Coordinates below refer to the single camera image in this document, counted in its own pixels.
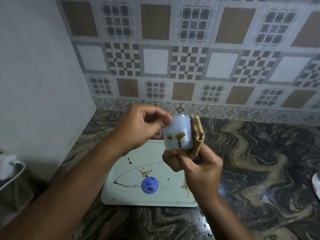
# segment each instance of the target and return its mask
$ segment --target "round blue cap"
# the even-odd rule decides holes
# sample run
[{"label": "round blue cap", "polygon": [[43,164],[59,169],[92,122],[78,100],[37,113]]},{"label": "round blue cap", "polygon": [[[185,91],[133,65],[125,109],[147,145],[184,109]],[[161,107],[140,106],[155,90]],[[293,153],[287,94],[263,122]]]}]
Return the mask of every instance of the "round blue cap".
[{"label": "round blue cap", "polygon": [[147,194],[153,194],[159,188],[159,182],[155,177],[146,177],[141,183],[142,191]]}]

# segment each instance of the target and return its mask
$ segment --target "forearm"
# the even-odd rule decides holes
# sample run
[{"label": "forearm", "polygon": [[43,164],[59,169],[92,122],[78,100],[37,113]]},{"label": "forearm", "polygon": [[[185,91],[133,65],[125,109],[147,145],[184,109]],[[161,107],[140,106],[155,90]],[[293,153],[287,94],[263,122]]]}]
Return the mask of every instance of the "forearm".
[{"label": "forearm", "polygon": [[70,235],[121,157],[118,146],[104,139],[81,162],[10,222],[0,239],[59,239]]},{"label": "forearm", "polygon": [[222,197],[199,204],[217,240],[254,240]]}]

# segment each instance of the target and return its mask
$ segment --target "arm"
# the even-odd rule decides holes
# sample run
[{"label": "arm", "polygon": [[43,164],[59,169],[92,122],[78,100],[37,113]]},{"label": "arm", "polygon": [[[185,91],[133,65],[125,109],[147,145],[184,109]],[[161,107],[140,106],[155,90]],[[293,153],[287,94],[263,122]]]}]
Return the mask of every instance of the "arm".
[{"label": "arm", "polygon": [[170,122],[170,115],[156,106],[132,105],[110,135],[11,221],[0,239],[69,239],[116,161]]},{"label": "arm", "polygon": [[176,154],[185,172],[188,188],[204,213],[214,237],[219,240],[254,240],[219,194],[222,159],[205,144],[201,145],[200,156],[195,161],[181,150],[170,153]]}]

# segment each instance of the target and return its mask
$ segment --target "white jar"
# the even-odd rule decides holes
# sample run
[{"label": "white jar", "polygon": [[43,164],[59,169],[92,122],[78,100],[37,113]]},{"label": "white jar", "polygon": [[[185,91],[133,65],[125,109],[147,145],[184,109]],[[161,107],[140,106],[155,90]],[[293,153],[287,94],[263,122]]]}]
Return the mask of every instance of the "white jar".
[{"label": "white jar", "polygon": [[172,116],[171,124],[163,129],[164,146],[167,150],[193,146],[191,119],[188,115]]}]

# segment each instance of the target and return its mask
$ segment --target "backsplash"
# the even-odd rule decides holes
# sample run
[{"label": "backsplash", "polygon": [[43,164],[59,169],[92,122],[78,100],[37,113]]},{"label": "backsplash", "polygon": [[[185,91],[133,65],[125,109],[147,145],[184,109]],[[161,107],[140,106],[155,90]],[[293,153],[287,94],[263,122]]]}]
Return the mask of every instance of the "backsplash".
[{"label": "backsplash", "polygon": [[320,125],[320,0],[56,0],[98,109]]}]

